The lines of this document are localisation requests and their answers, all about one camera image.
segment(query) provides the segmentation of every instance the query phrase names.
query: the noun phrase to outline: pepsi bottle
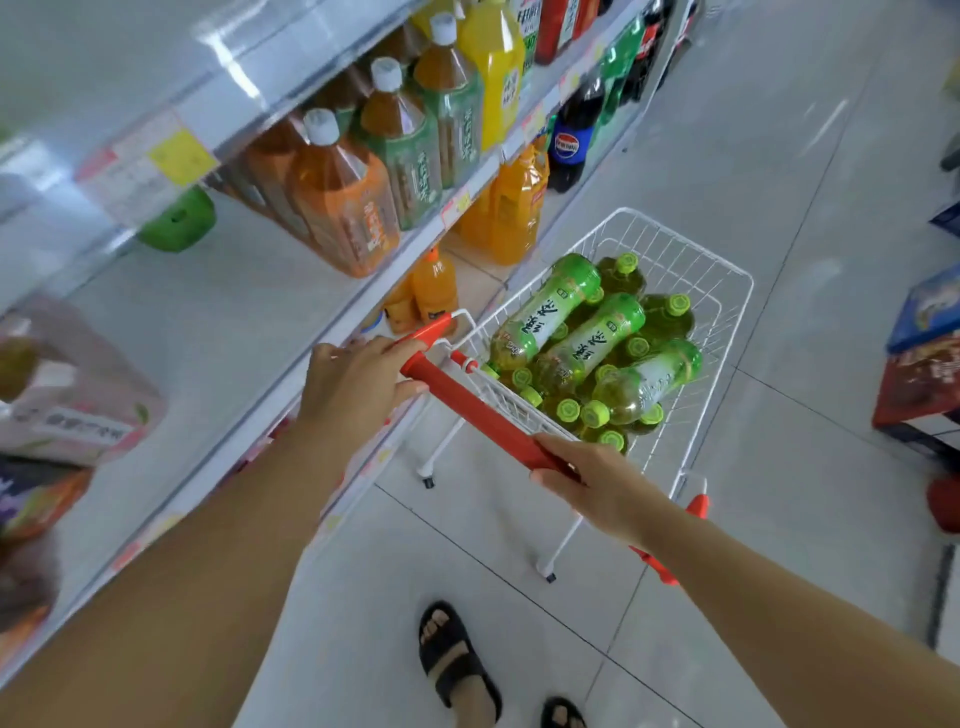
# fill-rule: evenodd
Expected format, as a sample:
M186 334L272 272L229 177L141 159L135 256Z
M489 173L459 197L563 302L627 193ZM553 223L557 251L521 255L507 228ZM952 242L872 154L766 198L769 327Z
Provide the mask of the pepsi bottle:
M603 78L600 70L594 68L557 114L550 139L550 177L547 179L550 189L563 193L580 181L603 100Z

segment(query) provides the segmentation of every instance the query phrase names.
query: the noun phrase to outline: hand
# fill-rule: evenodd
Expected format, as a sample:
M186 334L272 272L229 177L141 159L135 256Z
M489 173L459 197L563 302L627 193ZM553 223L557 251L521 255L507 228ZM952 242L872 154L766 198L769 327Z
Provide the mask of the hand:
M310 357L296 427L309 429L349 460L401 402L426 392L423 382L397 382L400 367L426 345L385 336L338 349L320 344Z
M530 478L563 498L597 528L631 546L649 551L650 531L671 509L683 512L656 485L609 445L581 443L554 435L534 435L537 443L562 458L583 479L535 470Z

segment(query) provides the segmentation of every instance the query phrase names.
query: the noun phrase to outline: pink package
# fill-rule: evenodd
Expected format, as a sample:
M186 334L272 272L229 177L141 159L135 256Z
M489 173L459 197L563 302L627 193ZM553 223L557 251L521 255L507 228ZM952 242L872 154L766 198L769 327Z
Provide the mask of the pink package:
M0 318L0 451L101 465L165 413L154 386L69 303L33 296Z

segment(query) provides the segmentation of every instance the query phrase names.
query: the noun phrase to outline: iced tea bottle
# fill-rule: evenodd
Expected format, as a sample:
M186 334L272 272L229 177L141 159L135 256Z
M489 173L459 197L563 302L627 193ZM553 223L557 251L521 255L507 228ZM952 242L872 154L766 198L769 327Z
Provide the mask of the iced tea bottle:
M303 123L311 144L290 167L290 197L321 255L349 276L368 276L400 242L387 170L341 139L333 111L311 109Z

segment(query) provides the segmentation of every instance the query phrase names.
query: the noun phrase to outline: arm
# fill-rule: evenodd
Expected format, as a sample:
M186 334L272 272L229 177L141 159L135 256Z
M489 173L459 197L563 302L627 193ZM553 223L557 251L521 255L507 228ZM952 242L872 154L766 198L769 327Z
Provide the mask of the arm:
M539 442L584 483L532 477L655 554L789 728L957 724L960 667L688 515L613 449Z
M314 351L300 416L124 569L0 692L0 725L230 726L300 554L350 457L394 406L423 344Z

